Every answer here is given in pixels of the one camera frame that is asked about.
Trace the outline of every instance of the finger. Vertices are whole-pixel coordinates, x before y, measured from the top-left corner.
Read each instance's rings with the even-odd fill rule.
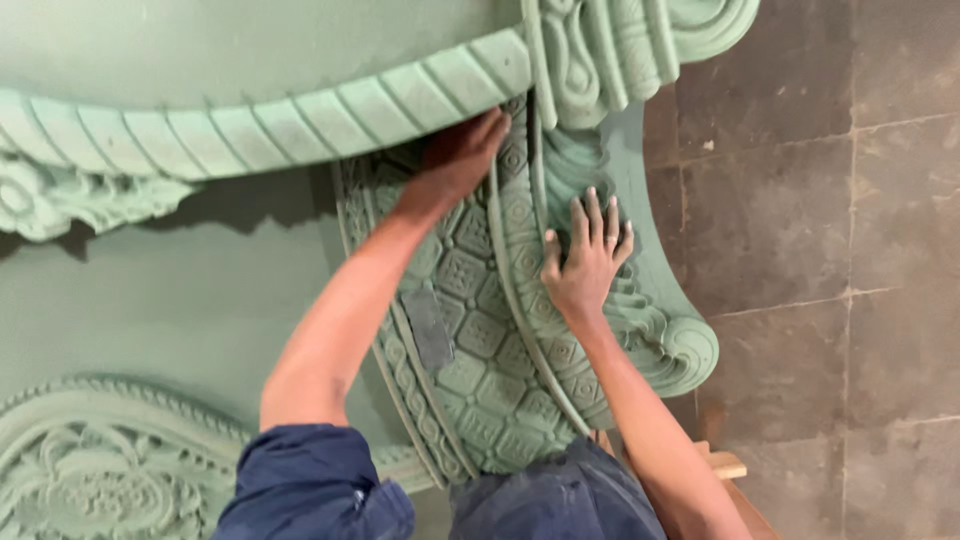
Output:
[[[500,145],[503,144],[503,139],[510,132],[510,126],[512,124],[513,118],[510,114],[500,114],[500,117],[496,119],[493,127],[490,129],[490,132],[487,133],[487,139],[483,141],[481,154],[487,156],[488,159],[495,156],[497,151],[500,150]]]
[[[560,239],[552,229],[543,236],[543,269],[540,280],[550,284],[560,280]]]
[[[573,246],[590,244],[587,212],[584,210],[584,204],[580,202],[580,197],[570,200],[570,240]]]
[[[597,199],[597,188],[587,188],[587,216],[590,218],[590,245],[603,245],[603,212]]]
[[[613,262],[619,266],[634,252],[634,224],[627,222],[623,226],[623,241],[613,252]]]
[[[616,197],[610,198],[607,205],[607,232],[604,234],[604,247],[607,253],[613,253],[616,247],[616,240],[620,236],[620,210],[616,207]]]
[[[496,124],[496,121],[502,115],[503,112],[500,110],[500,107],[494,107],[493,109],[484,112],[477,119],[476,124],[470,127],[470,131],[467,133],[467,139],[465,140],[468,151],[476,149],[483,144],[483,142],[487,139],[487,135]]]

